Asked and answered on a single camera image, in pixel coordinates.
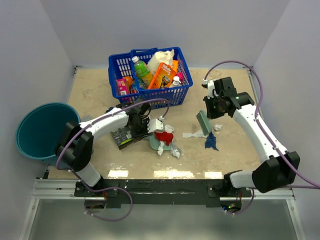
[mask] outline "bottle with yellow liquid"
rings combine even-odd
[[[139,60],[137,56],[132,58],[132,62],[134,62],[134,70],[138,78],[141,78],[144,82],[145,86],[148,88],[152,81],[152,74],[150,73],[147,65],[144,61]]]

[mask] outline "teal bin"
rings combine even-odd
[[[55,147],[67,122],[80,122],[77,111],[62,102],[41,105],[29,112],[16,130],[16,146],[30,159],[55,166]]]

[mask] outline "gray floor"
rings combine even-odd
[[[119,217],[128,210],[108,209]],[[296,240],[285,200],[255,200],[232,217],[219,208],[196,205],[134,205],[119,222],[84,215],[83,200],[41,200],[32,240]]]

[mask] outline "white wall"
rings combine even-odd
[[[291,0],[254,68],[263,82],[262,112],[282,143],[297,151],[299,171],[320,183],[320,1]],[[295,183],[303,184],[296,177]],[[318,190],[294,190],[308,239],[319,239]]]
[[[18,239],[36,177],[45,165],[16,149],[23,116],[67,100],[72,64],[39,0],[0,0],[0,239]]]
[[[131,49],[181,47],[189,67],[253,64],[289,0],[41,0],[71,62],[107,66]]]

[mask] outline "wooden table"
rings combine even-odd
[[[200,130],[196,119],[199,110],[206,109],[203,97],[207,90],[201,83],[207,69],[191,69],[193,86],[189,89],[182,105],[173,106],[164,123],[175,128],[175,144],[182,149],[180,159],[164,152],[159,156],[152,150],[148,141],[139,141],[119,150],[110,134],[94,143],[94,154],[91,163],[104,177],[124,177],[129,179],[154,178],[196,178],[220,176],[235,170],[254,170],[259,165],[258,155],[242,128],[229,116],[225,115],[212,120],[222,124],[223,128],[215,132],[217,148],[205,149],[205,138],[183,138],[183,133],[194,133]],[[244,69],[218,69],[212,71],[208,79],[231,77],[238,92],[247,92],[254,99],[252,86]],[[68,102],[80,117],[96,118],[105,113],[119,101],[112,97],[107,69],[79,69],[72,87]],[[158,118],[165,109],[151,112]],[[50,179],[73,179],[66,171],[51,167]]]

